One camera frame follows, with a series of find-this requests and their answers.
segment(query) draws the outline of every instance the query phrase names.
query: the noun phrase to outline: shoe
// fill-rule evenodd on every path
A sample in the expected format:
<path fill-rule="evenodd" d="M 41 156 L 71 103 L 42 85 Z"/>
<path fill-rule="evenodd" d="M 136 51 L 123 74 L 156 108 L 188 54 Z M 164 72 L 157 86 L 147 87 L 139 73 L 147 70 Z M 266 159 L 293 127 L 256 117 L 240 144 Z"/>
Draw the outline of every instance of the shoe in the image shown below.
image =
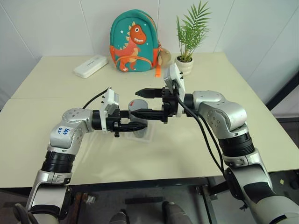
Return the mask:
<path fill-rule="evenodd" d="M 192 224 L 184 210 L 173 202 L 163 202 L 162 211 L 165 224 Z"/>
<path fill-rule="evenodd" d="M 126 210 L 122 209 L 116 213 L 109 221 L 109 224 L 130 224 Z"/>

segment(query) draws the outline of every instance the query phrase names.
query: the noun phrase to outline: plush keychain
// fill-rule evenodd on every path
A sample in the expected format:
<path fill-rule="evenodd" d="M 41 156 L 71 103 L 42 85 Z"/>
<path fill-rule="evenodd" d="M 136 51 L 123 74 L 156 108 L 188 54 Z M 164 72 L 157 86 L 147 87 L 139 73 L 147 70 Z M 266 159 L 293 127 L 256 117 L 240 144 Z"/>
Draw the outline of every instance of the plush keychain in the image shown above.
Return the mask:
<path fill-rule="evenodd" d="M 160 54 L 158 56 L 158 65 L 160 65 L 162 68 L 166 67 L 168 65 L 168 62 L 171 60 L 171 54 L 168 50 L 165 48 L 162 48 L 160 51 Z"/>

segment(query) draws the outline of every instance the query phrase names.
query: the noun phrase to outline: green plant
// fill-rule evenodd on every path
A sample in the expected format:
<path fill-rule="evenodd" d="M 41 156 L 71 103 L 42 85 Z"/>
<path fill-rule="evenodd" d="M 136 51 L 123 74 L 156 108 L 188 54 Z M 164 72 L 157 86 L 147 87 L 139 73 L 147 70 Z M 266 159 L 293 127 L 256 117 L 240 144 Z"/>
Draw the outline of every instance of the green plant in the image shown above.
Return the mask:
<path fill-rule="evenodd" d="M 194 50 L 199 47 L 209 30 L 207 23 L 210 18 L 206 16 L 211 13 L 208 12 L 209 8 L 206 8 L 206 4 L 207 2 L 201 5 L 201 0 L 198 8 L 193 4 L 191 11 L 188 10 L 189 16 L 184 15 L 183 25 L 180 25 L 177 16 L 178 43 L 181 51 L 180 61 L 182 62 L 191 61 Z"/>

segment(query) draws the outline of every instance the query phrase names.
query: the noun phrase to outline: white wall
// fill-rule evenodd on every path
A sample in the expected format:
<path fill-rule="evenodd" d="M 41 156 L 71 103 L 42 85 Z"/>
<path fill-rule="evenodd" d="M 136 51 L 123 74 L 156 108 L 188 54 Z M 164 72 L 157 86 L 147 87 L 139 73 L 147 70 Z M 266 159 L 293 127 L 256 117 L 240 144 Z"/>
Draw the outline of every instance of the white wall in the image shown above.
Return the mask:
<path fill-rule="evenodd" d="M 0 108 L 42 56 L 108 55 L 113 20 L 132 8 L 148 12 L 163 47 L 178 53 L 176 15 L 182 18 L 193 3 L 198 1 L 0 0 Z M 224 51 L 267 102 L 299 67 L 298 4 L 209 0 L 210 32 L 197 52 Z"/>

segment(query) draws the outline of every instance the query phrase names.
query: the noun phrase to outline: white power bank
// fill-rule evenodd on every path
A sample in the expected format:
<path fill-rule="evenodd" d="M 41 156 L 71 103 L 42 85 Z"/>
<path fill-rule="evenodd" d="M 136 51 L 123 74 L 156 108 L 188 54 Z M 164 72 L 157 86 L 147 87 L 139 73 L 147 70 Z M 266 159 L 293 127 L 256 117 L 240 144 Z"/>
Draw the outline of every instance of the white power bank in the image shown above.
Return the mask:
<path fill-rule="evenodd" d="M 108 59 L 105 56 L 96 55 L 76 67 L 74 72 L 77 76 L 88 78 L 106 64 L 108 64 Z"/>

